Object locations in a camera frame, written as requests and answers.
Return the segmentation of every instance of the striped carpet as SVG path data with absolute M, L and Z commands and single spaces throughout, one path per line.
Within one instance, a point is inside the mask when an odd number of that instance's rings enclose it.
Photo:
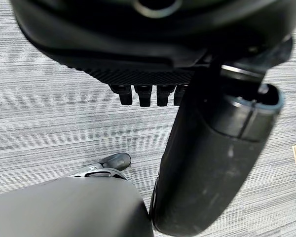
M 266 81 L 285 92 L 285 109 L 237 197 L 200 236 L 296 236 L 296 44 Z M 122 107 L 107 85 L 41 54 L 0 0 L 0 193 L 128 152 L 125 174 L 148 205 L 178 108 L 157 107 L 155 90 L 150 108 L 134 99 Z

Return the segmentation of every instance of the chrome part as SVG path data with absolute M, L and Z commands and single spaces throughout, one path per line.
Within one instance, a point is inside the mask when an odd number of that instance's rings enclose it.
M 140 0 L 134 1 L 134 8 L 141 15 L 148 18 L 163 18 L 170 16 L 174 12 L 176 12 L 182 5 L 182 0 L 175 0 L 174 3 L 168 7 L 163 9 L 150 9 L 147 6 L 142 5 Z

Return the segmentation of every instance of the gray carpet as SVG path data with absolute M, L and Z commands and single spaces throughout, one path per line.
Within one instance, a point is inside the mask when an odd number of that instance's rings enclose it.
M 237 197 L 200 236 L 296 236 L 296 44 L 266 80 L 285 92 L 285 109 Z M 0 0 L 0 193 L 128 152 L 125 174 L 148 205 L 177 109 L 158 108 L 155 93 L 150 108 L 137 98 L 122 107 L 107 85 L 31 46 Z

